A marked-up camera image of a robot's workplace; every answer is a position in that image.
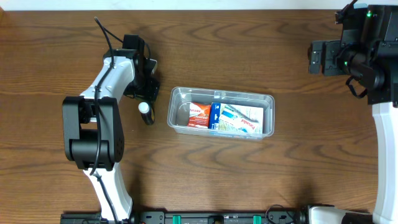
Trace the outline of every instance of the bottle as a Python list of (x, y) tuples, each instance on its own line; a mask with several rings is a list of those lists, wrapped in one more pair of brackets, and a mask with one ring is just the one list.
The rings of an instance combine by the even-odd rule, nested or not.
[(152, 125), (155, 122), (155, 111), (148, 103), (141, 102), (138, 105), (138, 110), (141, 113), (142, 119), (147, 125)]

